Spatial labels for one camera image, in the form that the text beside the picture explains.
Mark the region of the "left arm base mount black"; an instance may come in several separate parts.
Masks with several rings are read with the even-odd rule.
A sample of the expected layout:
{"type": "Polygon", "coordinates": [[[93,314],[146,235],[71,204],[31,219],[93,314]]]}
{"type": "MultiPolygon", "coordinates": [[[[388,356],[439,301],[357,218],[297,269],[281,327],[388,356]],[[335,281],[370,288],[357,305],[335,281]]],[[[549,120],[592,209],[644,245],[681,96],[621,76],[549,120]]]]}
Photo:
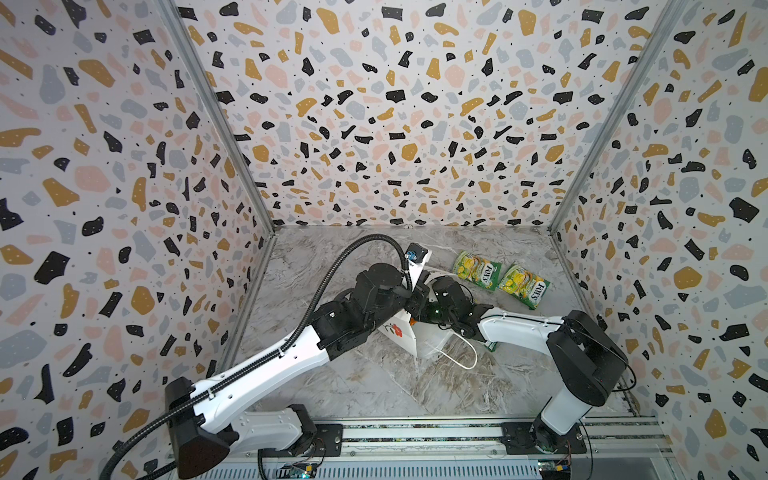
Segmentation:
{"type": "Polygon", "coordinates": [[[320,423],[315,425],[315,432],[302,434],[299,439],[283,450],[261,450],[264,458],[299,459],[313,457],[339,457],[342,450],[344,426],[341,423],[320,423]]]}

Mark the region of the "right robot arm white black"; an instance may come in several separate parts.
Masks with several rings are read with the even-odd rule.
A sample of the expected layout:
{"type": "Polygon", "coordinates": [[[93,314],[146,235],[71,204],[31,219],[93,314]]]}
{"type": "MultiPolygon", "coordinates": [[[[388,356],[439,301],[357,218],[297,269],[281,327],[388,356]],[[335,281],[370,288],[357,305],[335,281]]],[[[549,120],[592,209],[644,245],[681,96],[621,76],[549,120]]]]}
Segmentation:
{"type": "Polygon", "coordinates": [[[560,387],[532,422],[525,445],[556,453],[594,407],[602,407],[629,368],[626,354],[588,314],[561,317],[510,312],[477,303],[454,279],[419,282],[406,303],[411,317],[447,328],[466,340],[509,344],[552,359],[560,387]]]}

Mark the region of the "white paper bag red flower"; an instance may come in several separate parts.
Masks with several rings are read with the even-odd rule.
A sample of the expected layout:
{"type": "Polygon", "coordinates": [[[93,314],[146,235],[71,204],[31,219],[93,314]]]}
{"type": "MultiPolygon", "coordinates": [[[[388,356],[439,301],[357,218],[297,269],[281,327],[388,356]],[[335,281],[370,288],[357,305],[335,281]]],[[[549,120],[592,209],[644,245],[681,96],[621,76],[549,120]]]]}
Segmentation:
{"type": "MultiPolygon", "coordinates": [[[[427,269],[424,269],[423,272],[429,273],[429,281],[437,278],[431,278],[431,272],[427,269]]],[[[442,271],[438,277],[440,276],[449,276],[458,281],[458,276],[454,273],[442,271]]],[[[417,322],[406,310],[398,312],[378,330],[416,358],[428,358],[434,354],[446,356],[447,353],[443,347],[453,337],[464,343],[468,343],[470,340],[462,338],[450,329],[442,330],[436,325],[417,322]]]]}

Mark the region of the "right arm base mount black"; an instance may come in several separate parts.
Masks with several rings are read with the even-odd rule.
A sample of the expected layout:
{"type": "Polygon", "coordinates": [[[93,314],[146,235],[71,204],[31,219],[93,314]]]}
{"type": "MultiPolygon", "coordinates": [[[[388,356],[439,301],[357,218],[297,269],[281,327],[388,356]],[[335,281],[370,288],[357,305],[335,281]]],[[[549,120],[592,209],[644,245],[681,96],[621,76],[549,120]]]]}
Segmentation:
{"type": "Polygon", "coordinates": [[[585,454],[585,435],[574,425],[565,435],[558,435],[543,422],[513,421],[501,424],[501,443],[508,455],[585,454]]]}

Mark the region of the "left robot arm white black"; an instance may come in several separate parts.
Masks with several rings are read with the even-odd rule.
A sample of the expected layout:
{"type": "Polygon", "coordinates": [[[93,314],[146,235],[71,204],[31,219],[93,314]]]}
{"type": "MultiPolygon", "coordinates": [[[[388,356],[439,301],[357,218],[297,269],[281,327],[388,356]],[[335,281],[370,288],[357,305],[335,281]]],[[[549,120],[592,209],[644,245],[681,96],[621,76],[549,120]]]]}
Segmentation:
{"type": "Polygon", "coordinates": [[[286,339],[220,374],[192,382],[181,377],[165,390],[173,469],[193,479],[237,450],[304,453],[317,437],[299,404],[256,413],[251,406],[293,378],[364,344],[395,320],[410,321],[426,292],[426,263],[400,269],[377,263],[354,287],[309,310],[308,323],[286,339]]]}

